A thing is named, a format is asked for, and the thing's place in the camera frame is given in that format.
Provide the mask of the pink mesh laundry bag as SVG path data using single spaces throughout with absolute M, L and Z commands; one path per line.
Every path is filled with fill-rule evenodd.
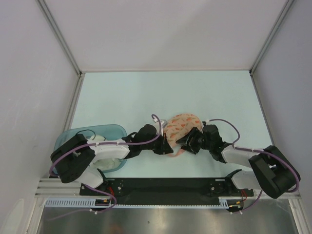
M 202 122 L 194 114 L 179 114 L 167 120 L 164 133 L 171 148 L 174 150 L 178 146 L 176 141 L 186 136 L 194 127 L 202 129 Z

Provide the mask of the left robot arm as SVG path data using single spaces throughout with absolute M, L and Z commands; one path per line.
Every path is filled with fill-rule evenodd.
M 150 124 L 111 141 L 87 139 L 83 134 L 77 134 L 51 154 L 50 175 L 58 176 L 64 184 L 73 181 L 85 184 L 97 195 L 102 195 L 107 191 L 108 183 L 95 163 L 105 159 L 134 158 L 142 151 L 157 155 L 174 152 L 164 131 Z

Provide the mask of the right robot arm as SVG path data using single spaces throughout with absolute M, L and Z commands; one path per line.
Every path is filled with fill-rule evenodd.
M 229 195 L 237 195 L 242 189 L 253 189 L 262 190 L 276 199 L 299 188 L 299 173 L 275 146 L 265 149 L 234 146 L 223 141 L 218 128 L 210 124 L 202 130 L 194 127 L 177 140 L 177 144 L 192 154 L 207 150 L 216 161 L 250 168 L 250 171 L 239 169 L 229 174 L 231 180 L 225 183 L 225 191 Z

